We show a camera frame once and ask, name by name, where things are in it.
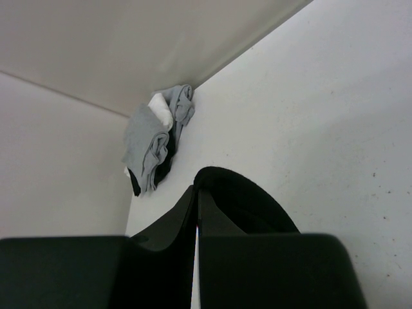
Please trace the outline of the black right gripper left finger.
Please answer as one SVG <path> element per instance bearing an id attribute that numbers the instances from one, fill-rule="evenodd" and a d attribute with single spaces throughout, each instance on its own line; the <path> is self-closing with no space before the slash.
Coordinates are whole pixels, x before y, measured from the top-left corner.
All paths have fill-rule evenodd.
<path id="1" fill-rule="evenodd" d="M 1 240 L 2 308 L 189 308 L 192 187 L 134 236 Z"/>

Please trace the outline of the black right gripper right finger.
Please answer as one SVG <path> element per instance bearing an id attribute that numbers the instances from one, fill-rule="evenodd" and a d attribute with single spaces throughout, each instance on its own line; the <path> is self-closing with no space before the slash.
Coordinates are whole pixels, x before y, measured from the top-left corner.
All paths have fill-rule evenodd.
<path id="1" fill-rule="evenodd" d="M 201 308 L 367 308 L 344 245 L 327 234 L 247 234 L 198 195 Z"/>

